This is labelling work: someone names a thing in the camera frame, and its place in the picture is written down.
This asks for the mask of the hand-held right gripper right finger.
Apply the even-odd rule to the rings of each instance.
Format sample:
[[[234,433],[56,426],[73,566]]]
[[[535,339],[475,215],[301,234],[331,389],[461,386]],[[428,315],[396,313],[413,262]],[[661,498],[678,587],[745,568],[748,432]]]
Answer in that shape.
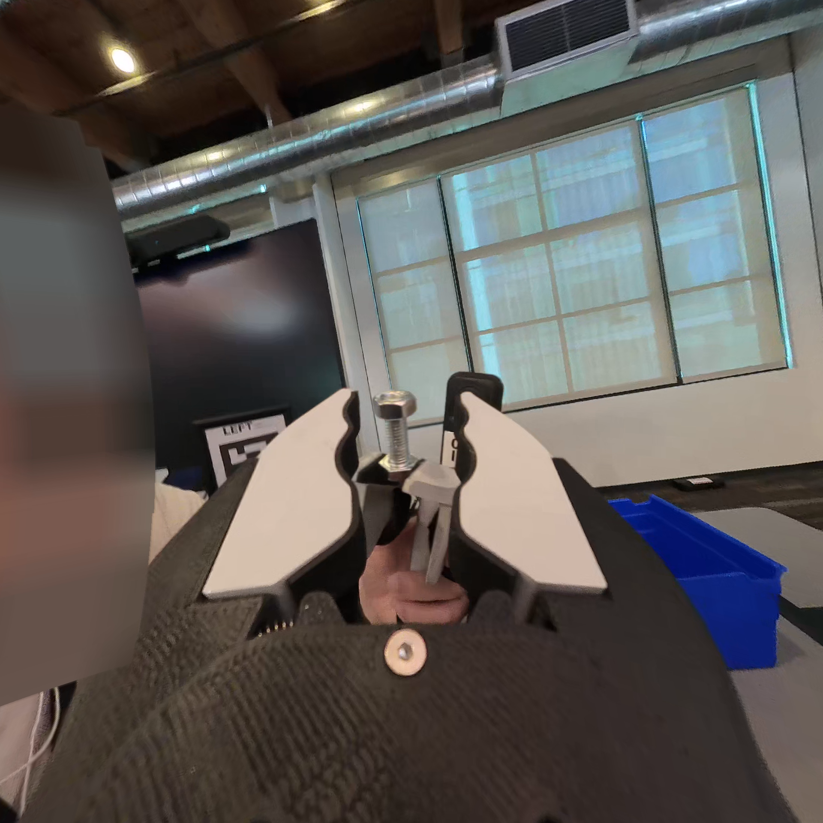
[[[509,596],[528,622],[545,592],[600,595],[607,580],[554,459],[527,430],[473,392],[455,409],[459,485],[448,561],[478,606],[491,591]]]

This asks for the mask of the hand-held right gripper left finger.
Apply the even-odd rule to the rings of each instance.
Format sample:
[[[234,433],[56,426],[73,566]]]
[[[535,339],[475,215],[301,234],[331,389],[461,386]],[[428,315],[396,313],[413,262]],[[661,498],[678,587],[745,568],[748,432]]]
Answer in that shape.
[[[303,414],[258,457],[205,579],[210,601],[268,596],[292,619],[303,597],[354,596],[366,561],[353,483],[358,393],[349,388]]]

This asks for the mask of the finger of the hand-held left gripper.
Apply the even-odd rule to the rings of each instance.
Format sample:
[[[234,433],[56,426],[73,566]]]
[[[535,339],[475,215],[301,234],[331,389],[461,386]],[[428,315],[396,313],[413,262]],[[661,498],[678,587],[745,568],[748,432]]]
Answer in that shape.
[[[402,490],[417,499],[418,504],[410,569],[424,573],[426,583],[437,583],[448,553],[457,474],[453,468],[421,462]]]
[[[360,457],[353,481],[357,489],[365,547],[386,546],[400,536],[412,514],[412,497],[389,477],[382,454]]]

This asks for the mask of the silver bolt with nut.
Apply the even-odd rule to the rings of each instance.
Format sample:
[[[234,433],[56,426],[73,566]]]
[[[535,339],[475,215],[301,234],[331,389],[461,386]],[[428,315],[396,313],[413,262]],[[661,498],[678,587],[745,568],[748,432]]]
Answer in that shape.
[[[420,463],[412,454],[408,437],[408,419],[417,411],[417,398],[406,390],[392,389],[374,396],[372,407],[386,434],[387,450],[378,466],[389,480],[402,485]]]

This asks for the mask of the blue plastic bin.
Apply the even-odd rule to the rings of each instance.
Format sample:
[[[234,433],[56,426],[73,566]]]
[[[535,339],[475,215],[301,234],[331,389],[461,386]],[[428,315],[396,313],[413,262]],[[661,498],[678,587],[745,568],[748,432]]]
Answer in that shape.
[[[777,665],[784,565],[656,496],[610,505],[674,575],[729,670]]]

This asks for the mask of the person's left hand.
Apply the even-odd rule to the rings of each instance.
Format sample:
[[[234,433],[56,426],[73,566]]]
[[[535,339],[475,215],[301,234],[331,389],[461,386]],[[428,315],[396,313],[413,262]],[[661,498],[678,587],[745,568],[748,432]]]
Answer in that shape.
[[[458,624],[469,611],[466,591],[456,582],[440,578],[427,584],[423,572],[411,570],[411,553],[417,519],[392,542],[372,550],[359,580],[359,602],[372,625]]]

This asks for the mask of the black framed floor sign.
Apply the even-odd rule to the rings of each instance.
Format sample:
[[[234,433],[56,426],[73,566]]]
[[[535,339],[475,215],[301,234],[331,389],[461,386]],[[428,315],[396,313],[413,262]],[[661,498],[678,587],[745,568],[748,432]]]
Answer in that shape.
[[[206,492],[213,493],[244,463],[257,459],[292,419],[291,407],[279,405],[195,420],[192,426],[205,451]]]

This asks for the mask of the white framed glass window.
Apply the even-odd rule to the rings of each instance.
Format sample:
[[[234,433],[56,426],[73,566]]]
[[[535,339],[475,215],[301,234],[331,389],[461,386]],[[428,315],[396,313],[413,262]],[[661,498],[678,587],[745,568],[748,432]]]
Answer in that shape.
[[[372,394],[519,411],[794,365],[755,82],[436,172],[334,186]]]

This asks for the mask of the black video bar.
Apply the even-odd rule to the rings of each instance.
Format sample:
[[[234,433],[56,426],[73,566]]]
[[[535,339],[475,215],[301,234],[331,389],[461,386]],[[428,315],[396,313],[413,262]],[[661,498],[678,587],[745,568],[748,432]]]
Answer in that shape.
[[[142,269],[180,253],[228,240],[231,227],[206,213],[195,213],[125,235],[130,263]]]

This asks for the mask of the white air vent unit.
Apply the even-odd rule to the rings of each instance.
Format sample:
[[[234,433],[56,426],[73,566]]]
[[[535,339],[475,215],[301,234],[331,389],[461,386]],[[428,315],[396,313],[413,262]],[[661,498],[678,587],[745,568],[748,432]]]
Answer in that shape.
[[[546,1],[500,16],[501,117],[620,81],[639,36],[632,1]]]

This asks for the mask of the dark wall screen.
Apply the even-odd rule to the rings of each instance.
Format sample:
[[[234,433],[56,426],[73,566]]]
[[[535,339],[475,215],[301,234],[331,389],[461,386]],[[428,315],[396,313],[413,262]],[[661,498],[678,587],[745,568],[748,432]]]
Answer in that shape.
[[[156,468],[199,468],[196,423],[287,408],[346,386],[317,221],[135,275],[147,334]]]

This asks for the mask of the silver ventilation duct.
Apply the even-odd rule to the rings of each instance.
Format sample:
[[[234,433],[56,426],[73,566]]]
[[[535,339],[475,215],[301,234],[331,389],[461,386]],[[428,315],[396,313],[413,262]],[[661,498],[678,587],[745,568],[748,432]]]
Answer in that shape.
[[[637,47],[610,86],[821,19],[821,2],[635,2],[635,9]],[[502,86],[497,53],[479,57],[131,174],[113,184],[115,204],[124,221],[199,210],[223,191],[300,180],[455,134],[502,118]]]

